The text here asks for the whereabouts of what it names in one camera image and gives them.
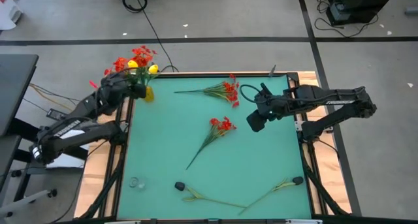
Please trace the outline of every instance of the yellow vase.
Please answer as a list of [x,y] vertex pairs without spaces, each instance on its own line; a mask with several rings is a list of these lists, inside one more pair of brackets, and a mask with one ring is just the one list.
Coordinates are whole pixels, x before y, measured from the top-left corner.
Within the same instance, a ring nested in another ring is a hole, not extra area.
[[154,91],[152,91],[151,86],[146,86],[146,97],[144,98],[144,101],[147,103],[154,101]]

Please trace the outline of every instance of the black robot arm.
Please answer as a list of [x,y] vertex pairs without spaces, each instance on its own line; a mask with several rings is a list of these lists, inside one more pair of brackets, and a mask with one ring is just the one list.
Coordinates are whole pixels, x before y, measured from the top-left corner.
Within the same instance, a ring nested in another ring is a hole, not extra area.
[[[242,87],[254,88],[244,84],[241,86],[241,93]],[[284,90],[283,95],[273,95],[264,84],[261,87],[262,90],[256,94],[254,101],[243,95],[257,104],[257,109],[247,117],[255,132],[263,129],[267,120],[280,120],[286,116],[307,113],[318,106],[342,105],[340,109],[318,121],[306,121],[302,124],[303,139],[313,140],[328,127],[349,118],[369,118],[376,111],[376,105],[372,103],[364,87],[324,90],[318,86],[301,85]]]
[[124,72],[110,74],[101,80],[101,87],[81,100],[65,118],[43,127],[37,142],[29,151],[40,163],[49,164],[63,152],[99,139],[117,140],[123,132],[115,121],[104,123],[81,135],[60,138],[84,121],[94,120],[101,114],[111,115],[126,97],[144,98],[146,86],[131,83]]

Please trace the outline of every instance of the yellow flower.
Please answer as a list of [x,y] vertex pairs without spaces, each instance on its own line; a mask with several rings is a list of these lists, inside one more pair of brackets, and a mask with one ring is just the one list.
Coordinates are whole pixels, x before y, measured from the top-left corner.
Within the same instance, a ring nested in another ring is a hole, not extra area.
[[158,65],[157,65],[157,64],[152,65],[152,66],[148,69],[148,71],[149,71],[150,73],[152,73],[152,74],[157,73],[157,72],[158,72]]
[[136,63],[136,61],[134,61],[134,60],[130,60],[130,61],[128,61],[128,67],[129,68],[138,68],[138,63]]

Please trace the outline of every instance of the gray floor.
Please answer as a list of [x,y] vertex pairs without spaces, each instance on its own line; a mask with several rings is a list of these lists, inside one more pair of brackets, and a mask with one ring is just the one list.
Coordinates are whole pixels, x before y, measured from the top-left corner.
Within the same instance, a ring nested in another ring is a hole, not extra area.
[[[314,22],[320,17],[317,2],[305,1]],[[154,38],[144,15],[128,13],[120,0],[20,0],[19,5],[25,16],[16,29],[2,32],[0,40]],[[404,7],[412,5],[418,5],[418,0],[390,0],[379,13],[380,20],[359,36],[386,37],[388,31],[392,37],[418,35],[418,17],[403,14]],[[307,37],[298,0],[153,0],[147,12],[161,38]],[[351,34],[359,27],[346,25],[343,32]],[[314,33],[316,37],[338,37],[333,31],[314,29]],[[33,83],[82,98],[92,91],[88,80],[98,81],[118,56],[127,56],[136,46],[0,46],[0,53],[40,55]],[[167,65],[160,47],[149,46],[160,53],[155,61]],[[418,219],[418,193],[414,189],[418,183],[414,133],[418,120],[418,43],[319,43],[318,47],[331,88],[366,86],[378,106],[368,120],[341,124],[363,215]],[[316,71],[308,42],[181,43],[165,44],[165,48],[181,71],[267,71],[274,64],[279,71]],[[44,108],[65,111],[43,101],[31,89],[25,97]],[[25,102],[18,117],[36,126],[52,122]],[[13,164],[14,168],[22,166]],[[62,174],[31,180],[27,195],[53,187],[62,192],[25,207],[7,221],[44,223],[55,219],[71,203],[78,179],[79,174]],[[13,178],[10,193],[17,183]]]

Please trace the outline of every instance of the green table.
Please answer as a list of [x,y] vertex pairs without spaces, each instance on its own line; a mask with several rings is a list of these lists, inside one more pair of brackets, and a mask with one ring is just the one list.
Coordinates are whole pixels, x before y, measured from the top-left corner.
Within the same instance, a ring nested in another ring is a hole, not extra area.
[[[174,188],[184,182],[204,196],[248,205],[284,178],[304,177],[294,118],[268,122],[254,133],[246,117],[256,105],[240,98],[240,106],[196,93],[228,80],[226,74],[165,76],[151,82],[155,101],[135,101],[129,143],[120,189],[117,219],[310,219],[306,182],[283,188],[242,215],[241,208],[196,200]],[[287,75],[242,74],[241,84],[259,87],[264,82],[274,94],[289,88]],[[245,89],[252,97],[255,92]],[[217,139],[192,160],[210,129],[211,118],[227,116],[238,127]],[[144,180],[145,188],[130,187],[131,178]]]

